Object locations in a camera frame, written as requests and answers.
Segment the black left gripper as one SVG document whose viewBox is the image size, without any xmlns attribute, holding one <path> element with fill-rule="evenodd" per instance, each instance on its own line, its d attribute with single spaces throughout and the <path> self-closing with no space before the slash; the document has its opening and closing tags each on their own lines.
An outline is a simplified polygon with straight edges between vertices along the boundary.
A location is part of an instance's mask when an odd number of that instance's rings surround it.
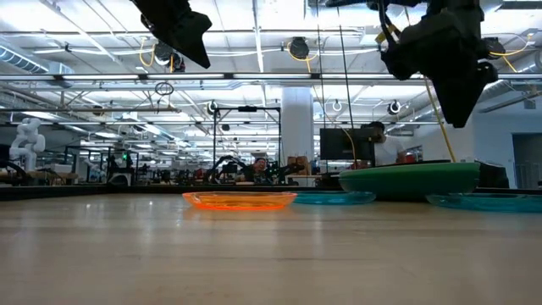
<svg viewBox="0 0 542 305">
<path fill-rule="evenodd" d="M 188 0 L 131 0 L 141 13 L 141 23 L 158 39 L 204 69 L 211 64 L 203 34 L 211 26 L 205 15 L 191 11 Z"/>
</svg>

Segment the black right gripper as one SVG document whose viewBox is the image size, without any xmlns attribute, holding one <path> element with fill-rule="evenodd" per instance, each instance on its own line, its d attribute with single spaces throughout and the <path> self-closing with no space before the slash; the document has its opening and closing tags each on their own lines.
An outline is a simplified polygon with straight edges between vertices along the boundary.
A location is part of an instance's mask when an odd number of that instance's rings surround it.
<svg viewBox="0 0 542 305">
<path fill-rule="evenodd" d="M 401 56 L 408 69 L 432 79 L 448 124 L 463 128 L 484 88 L 498 80 L 485 57 L 481 10 L 442 10 L 424 16 L 401 33 Z"/>
</svg>

